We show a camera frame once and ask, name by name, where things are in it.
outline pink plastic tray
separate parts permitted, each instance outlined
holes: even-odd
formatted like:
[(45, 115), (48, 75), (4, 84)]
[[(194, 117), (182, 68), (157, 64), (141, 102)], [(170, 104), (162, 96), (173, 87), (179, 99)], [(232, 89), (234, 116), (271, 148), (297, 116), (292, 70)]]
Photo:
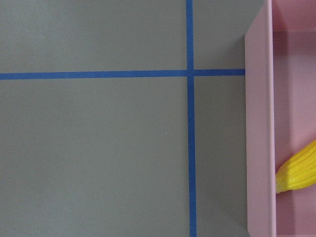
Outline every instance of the pink plastic tray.
[(316, 139), (316, 0), (267, 0), (245, 53), (248, 231), (316, 237), (316, 185), (275, 195), (276, 170)]

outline yellow vegetable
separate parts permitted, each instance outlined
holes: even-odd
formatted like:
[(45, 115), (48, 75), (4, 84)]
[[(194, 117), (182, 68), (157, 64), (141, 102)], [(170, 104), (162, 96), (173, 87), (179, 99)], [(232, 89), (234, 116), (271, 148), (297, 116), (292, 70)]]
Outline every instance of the yellow vegetable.
[(303, 189), (316, 183), (316, 140), (290, 159), (276, 173), (276, 193)]

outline yellow corn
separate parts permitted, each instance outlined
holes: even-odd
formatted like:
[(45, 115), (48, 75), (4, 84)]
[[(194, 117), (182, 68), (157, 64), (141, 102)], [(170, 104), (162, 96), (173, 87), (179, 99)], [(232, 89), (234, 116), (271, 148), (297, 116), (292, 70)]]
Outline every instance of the yellow corn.
[(276, 173), (276, 193), (306, 188), (316, 183), (316, 140), (290, 159)]

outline blue tape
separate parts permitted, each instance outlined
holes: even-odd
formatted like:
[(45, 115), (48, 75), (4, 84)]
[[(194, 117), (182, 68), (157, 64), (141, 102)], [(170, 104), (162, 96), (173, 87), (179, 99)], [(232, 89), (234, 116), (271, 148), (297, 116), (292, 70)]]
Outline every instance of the blue tape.
[(194, 75), (200, 76), (244, 76), (245, 69), (209, 69), (194, 70)]
[(55, 72), (55, 73), (2, 73), (0, 80), (17, 79), (74, 79), (74, 78), (143, 78), (186, 77), (187, 70), (108, 71), (108, 72)]
[(197, 236), (193, 1), (186, 0), (190, 237)]

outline yellow object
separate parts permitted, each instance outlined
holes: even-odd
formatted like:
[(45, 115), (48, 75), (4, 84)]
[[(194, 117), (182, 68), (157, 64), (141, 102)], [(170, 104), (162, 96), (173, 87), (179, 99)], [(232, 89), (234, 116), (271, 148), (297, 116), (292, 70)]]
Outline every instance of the yellow object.
[(316, 140), (290, 159), (276, 173), (276, 193), (306, 188), (316, 183)]

